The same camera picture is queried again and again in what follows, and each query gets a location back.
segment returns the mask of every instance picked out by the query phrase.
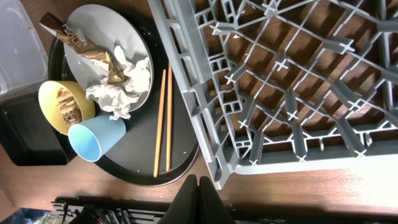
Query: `white plate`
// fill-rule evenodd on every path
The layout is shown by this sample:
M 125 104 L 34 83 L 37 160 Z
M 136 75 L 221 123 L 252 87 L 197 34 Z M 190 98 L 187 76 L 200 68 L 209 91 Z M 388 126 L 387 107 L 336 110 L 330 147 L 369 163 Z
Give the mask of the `white plate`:
M 70 14 L 67 24 L 77 34 L 112 54 L 115 46 L 120 45 L 127 60 L 133 64 L 149 57 L 149 91 L 136 93 L 140 97 L 137 103 L 131 104 L 130 111 L 134 111 L 143 105 L 152 88 L 153 63 L 148 46 L 138 31 L 117 12 L 95 4 L 85 5 L 76 9 Z M 100 77 L 107 75 L 104 70 L 93 65 L 88 59 L 79 56 L 66 44 L 63 45 L 63 48 L 65 49 L 70 70 L 84 90 L 89 86 L 100 84 Z

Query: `black round tray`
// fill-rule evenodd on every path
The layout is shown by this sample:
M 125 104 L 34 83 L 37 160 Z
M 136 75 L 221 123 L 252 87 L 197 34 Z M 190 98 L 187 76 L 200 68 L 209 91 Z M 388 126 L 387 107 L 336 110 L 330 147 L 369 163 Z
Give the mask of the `black round tray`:
M 164 122 L 159 175 L 157 178 L 153 176 L 160 83 L 162 71 L 168 66 L 167 55 L 156 29 L 132 14 L 119 13 L 137 29 L 150 50 L 154 63 L 154 84 L 144 105 L 137 111 L 131 112 L 129 120 L 124 120 L 127 133 L 95 164 L 115 177 L 135 185 L 169 184 L 183 176 L 195 163 L 199 152 L 196 136 L 180 90 L 174 82 L 172 170 L 165 171 L 166 122 Z M 68 67 L 63 43 L 56 38 L 50 49 L 49 80 L 76 81 Z M 97 115 L 105 113 L 97 104 L 95 105 Z

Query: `plate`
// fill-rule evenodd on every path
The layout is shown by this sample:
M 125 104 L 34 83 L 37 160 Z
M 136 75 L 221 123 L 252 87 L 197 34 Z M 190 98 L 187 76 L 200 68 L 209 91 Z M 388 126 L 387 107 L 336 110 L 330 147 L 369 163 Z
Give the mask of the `plate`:
M 147 67 L 150 72 L 149 91 L 135 93 L 139 95 L 139 100 L 130 105 L 130 111 L 140 108 L 145 103 L 152 88 L 153 62 L 148 46 L 137 30 L 117 12 L 95 4 L 76 9 L 70 14 L 67 24 L 77 34 L 112 54 L 115 46 L 120 45 L 127 60 L 133 64 L 149 57 Z M 63 47 L 70 70 L 81 87 L 85 90 L 89 86 L 99 85 L 100 77 L 107 75 L 107 73 L 93 65 L 88 59 L 79 56 L 66 44 Z

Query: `light blue plastic cup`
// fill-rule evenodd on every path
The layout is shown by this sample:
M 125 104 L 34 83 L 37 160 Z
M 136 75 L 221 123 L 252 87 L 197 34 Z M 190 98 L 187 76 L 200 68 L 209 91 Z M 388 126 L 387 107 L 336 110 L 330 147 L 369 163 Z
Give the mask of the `light blue plastic cup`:
M 108 115 L 74 124 L 69 128 L 69 142 L 75 152 L 88 162 L 96 162 L 126 133 L 122 119 L 109 120 Z

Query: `yellow cup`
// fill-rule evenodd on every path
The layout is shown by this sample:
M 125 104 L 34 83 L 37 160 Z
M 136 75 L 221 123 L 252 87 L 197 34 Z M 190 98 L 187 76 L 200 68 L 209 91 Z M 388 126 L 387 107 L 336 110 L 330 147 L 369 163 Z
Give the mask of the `yellow cup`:
M 93 100 L 86 100 L 85 91 L 77 82 L 47 81 L 40 86 L 39 104 L 47 121 L 59 132 L 68 135 L 69 126 L 63 119 L 57 106 L 57 94 L 60 88 L 70 91 L 80 108 L 83 121 L 94 118 L 95 108 Z

